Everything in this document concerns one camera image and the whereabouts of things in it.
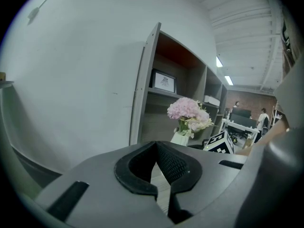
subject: desk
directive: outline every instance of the desk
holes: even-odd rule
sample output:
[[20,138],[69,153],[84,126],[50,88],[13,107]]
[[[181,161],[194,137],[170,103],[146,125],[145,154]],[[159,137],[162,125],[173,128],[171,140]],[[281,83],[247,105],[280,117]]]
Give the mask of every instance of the desk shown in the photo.
[[222,119],[222,123],[220,125],[220,128],[219,128],[219,132],[220,133],[222,131],[222,128],[223,128],[223,125],[224,124],[227,124],[228,126],[231,126],[231,127],[235,127],[237,129],[240,129],[242,131],[248,131],[248,132],[252,132],[253,134],[253,140],[252,140],[252,143],[251,145],[254,144],[255,140],[256,140],[256,136],[257,134],[259,133],[259,130],[257,128],[250,128],[250,127],[245,127],[243,125],[240,125],[240,124],[237,124],[237,123],[233,123],[232,121],[228,120],[228,119]]

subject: ceiling light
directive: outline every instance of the ceiling light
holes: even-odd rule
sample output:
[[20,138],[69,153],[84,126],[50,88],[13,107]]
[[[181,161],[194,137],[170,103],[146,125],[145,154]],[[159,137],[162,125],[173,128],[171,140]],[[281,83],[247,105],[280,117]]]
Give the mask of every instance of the ceiling light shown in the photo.
[[228,84],[229,84],[230,86],[233,85],[230,76],[225,76],[225,79],[227,80],[227,82],[228,82]]
[[217,67],[223,67],[222,63],[220,62],[219,58],[217,57]]

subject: black mesh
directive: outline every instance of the black mesh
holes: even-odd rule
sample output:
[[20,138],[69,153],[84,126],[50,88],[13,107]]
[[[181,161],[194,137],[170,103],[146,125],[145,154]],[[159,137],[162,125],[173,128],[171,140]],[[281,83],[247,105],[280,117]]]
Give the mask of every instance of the black mesh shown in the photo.
[[172,155],[167,149],[157,146],[158,156],[157,164],[163,175],[171,185],[172,182],[182,177],[188,170],[184,160],[176,155]]

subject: picture frame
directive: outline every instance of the picture frame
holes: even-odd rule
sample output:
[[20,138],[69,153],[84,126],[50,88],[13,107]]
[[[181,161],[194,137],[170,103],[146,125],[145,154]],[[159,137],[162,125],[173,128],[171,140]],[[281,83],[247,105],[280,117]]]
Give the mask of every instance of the picture frame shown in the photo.
[[157,69],[152,69],[152,88],[157,88],[177,94],[176,77]]

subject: black monitor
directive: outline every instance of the black monitor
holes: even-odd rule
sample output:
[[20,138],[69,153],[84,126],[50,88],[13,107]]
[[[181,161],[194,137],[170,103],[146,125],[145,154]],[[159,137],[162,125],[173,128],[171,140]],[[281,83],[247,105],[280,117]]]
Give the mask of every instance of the black monitor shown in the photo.
[[245,110],[245,109],[240,109],[240,108],[237,108],[237,107],[233,107],[232,114],[243,116],[243,117],[246,117],[246,118],[250,118],[251,111],[250,110]]
[[245,127],[256,128],[256,126],[257,126],[256,125],[257,124],[256,120],[249,119],[247,117],[243,117],[243,116],[240,116],[240,115],[231,114],[230,121],[233,121],[233,122],[235,122],[237,124],[240,124],[240,125],[243,125]]

